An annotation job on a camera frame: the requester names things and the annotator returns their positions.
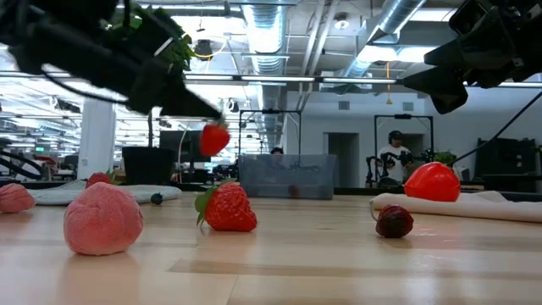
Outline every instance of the dark red fruit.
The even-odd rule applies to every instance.
[[[394,204],[385,206],[376,222],[376,232],[386,238],[401,238],[412,230],[414,219],[403,207]]]
[[[297,186],[288,186],[288,194],[290,194],[290,197],[292,198],[298,198],[299,197],[299,187]]]
[[[200,153],[203,156],[216,156],[230,142],[230,134],[224,125],[206,125],[200,138]]]
[[[85,188],[89,188],[90,186],[92,186],[92,185],[94,185],[94,184],[96,184],[98,182],[105,182],[107,184],[113,184],[113,182],[111,181],[111,179],[109,178],[109,176],[107,174],[95,173],[95,174],[92,174],[91,178],[89,178],[86,181]]]

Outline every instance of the white towel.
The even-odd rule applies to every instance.
[[[67,206],[85,190],[85,184],[84,181],[76,180],[63,186],[44,190],[28,190],[28,192],[36,199],[36,205]],[[151,196],[155,193],[160,193],[164,201],[180,198],[182,194],[180,189],[172,186],[119,187],[131,193],[139,204],[150,202]]]
[[[410,213],[542,223],[542,202],[510,202],[496,191],[462,193],[456,202],[435,202],[386,193],[371,199],[370,204],[375,209],[397,204]]]

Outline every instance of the red strawberry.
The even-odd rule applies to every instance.
[[[227,126],[205,125],[200,138],[200,153],[203,156],[216,156],[230,142]]]
[[[93,184],[98,183],[98,182],[105,182],[107,184],[113,184],[113,182],[111,181],[111,179],[109,179],[109,176],[107,174],[94,173],[94,174],[92,174],[91,178],[89,178],[86,181],[85,188],[89,188],[89,186],[92,186]]]
[[[386,238],[401,238],[412,230],[414,219],[403,207],[388,204],[379,214],[376,232]]]
[[[250,232],[257,219],[251,211],[245,190],[236,183],[213,186],[196,198],[197,224],[203,220],[218,231]]]

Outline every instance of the strawberry leaf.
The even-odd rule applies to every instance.
[[[224,180],[222,180],[222,182],[220,182],[220,184],[218,185],[218,187],[221,187],[221,186],[223,186],[224,184],[230,183],[230,182],[237,182],[237,178],[228,178],[228,179],[224,179]]]
[[[114,186],[120,185],[120,181],[116,181],[116,180],[115,180],[115,178],[117,178],[117,175],[115,174],[115,171],[114,171],[114,170],[108,169],[108,171],[105,172],[105,175],[107,175],[107,176],[109,177],[109,179],[111,180],[111,183],[112,183]]]
[[[196,211],[199,213],[205,212],[205,207],[207,206],[207,202],[209,201],[209,197],[207,196],[207,193],[201,194],[200,196],[196,197],[196,202],[194,203],[196,207]]]
[[[203,218],[205,218],[205,215],[203,213],[197,215],[196,225],[203,225]]]
[[[207,208],[207,205],[209,204],[209,201],[216,190],[218,190],[218,186],[211,186],[209,189],[207,189],[207,191],[205,191],[205,193],[196,197],[194,208],[199,213],[197,215],[196,225],[203,225],[203,220],[205,219],[205,209]]]

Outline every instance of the wooden table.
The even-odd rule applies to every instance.
[[[542,226],[414,215],[374,232],[366,197],[253,199],[252,234],[196,228],[193,194],[142,206],[127,252],[76,256],[64,208],[0,214],[0,304],[541,304]]]

